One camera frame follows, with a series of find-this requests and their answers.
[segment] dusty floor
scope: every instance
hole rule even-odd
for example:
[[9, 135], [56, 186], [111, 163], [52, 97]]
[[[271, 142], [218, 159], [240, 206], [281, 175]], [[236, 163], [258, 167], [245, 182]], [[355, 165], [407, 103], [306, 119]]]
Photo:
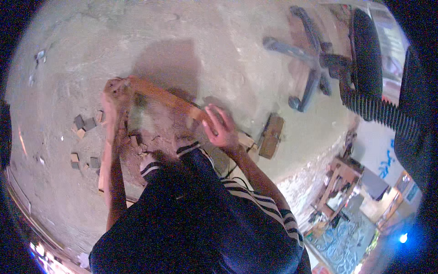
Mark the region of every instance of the dusty floor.
[[[345, 28], [315, 2], [47, 2], [22, 37], [7, 83], [11, 170], [32, 214], [67, 253], [90, 252], [105, 232], [98, 176], [93, 169], [73, 170], [69, 156], [77, 152], [81, 166], [100, 158], [104, 128], [99, 125], [80, 140], [70, 127], [78, 114], [95, 116], [106, 80], [115, 76], [149, 77], [162, 87], [187, 91], [201, 106], [217, 102], [256, 140], [269, 113], [278, 112], [285, 119], [282, 142], [272, 160], [260, 158], [258, 165], [280, 187], [298, 221], [307, 218], [351, 116], [336, 80], [333, 95], [317, 93], [306, 113], [289, 108], [287, 98], [302, 92], [308, 68], [261, 43], [273, 36], [309, 50], [300, 20], [288, 16], [292, 4], [308, 8], [335, 53], [349, 55]], [[47, 60], [35, 69], [34, 55], [42, 49]], [[126, 189], [130, 196], [142, 190], [129, 182]]]

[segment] forearm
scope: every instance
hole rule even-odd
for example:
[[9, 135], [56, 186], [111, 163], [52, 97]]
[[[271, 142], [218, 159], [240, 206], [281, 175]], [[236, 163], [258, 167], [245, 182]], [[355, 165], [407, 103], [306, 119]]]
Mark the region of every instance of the forearm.
[[290, 210], [283, 194], [248, 156], [243, 147], [240, 147], [236, 152], [228, 153], [228, 156], [236, 162], [254, 189], [260, 190], [262, 195], [272, 198], [278, 209]]
[[112, 227], [127, 208], [119, 157], [119, 139], [118, 128], [108, 125], [102, 160], [107, 164], [101, 166], [101, 172], [104, 176], [103, 190], [108, 208], [107, 230]]

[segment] striped sleeve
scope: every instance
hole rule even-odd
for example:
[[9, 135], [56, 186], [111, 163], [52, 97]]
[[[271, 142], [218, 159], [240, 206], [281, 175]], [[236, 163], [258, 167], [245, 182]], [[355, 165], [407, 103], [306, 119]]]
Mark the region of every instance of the striped sleeve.
[[297, 221], [290, 210], [279, 210], [272, 198], [255, 194], [235, 181], [223, 180], [222, 183], [231, 195], [252, 201], [263, 213], [277, 220], [284, 227], [288, 236], [297, 240], [301, 248], [304, 247], [303, 236], [299, 232]]

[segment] bright blue light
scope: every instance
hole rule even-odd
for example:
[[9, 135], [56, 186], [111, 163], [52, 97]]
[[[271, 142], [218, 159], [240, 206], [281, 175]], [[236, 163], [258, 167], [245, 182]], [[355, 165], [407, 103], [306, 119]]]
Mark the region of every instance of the bright blue light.
[[405, 233], [405, 234], [400, 236], [400, 243], [404, 244], [404, 243], [406, 243], [407, 240], [408, 240], [408, 234], [407, 233]]

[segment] finger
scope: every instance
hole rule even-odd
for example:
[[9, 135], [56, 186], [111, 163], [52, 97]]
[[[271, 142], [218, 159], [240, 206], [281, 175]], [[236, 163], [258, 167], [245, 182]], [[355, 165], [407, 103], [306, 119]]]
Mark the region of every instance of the finger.
[[210, 140], [210, 142], [213, 142], [216, 136], [213, 134], [210, 126], [207, 124], [207, 121], [202, 120], [202, 125], [204, 126], [204, 131], [208, 139]]
[[210, 116], [210, 119], [212, 120], [213, 125], [215, 126], [215, 130], [218, 133], [224, 132], [225, 129], [224, 129], [223, 125], [219, 122], [218, 118], [216, 117], [216, 114], [213, 113], [210, 106], [205, 107], [205, 111]]
[[232, 118], [228, 116], [228, 114], [222, 109], [218, 108], [217, 105], [211, 105], [217, 112], [219, 112], [220, 116], [222, 116], [223, 121], [229, 131], [233, 131], [235, 128], [234, 121]]

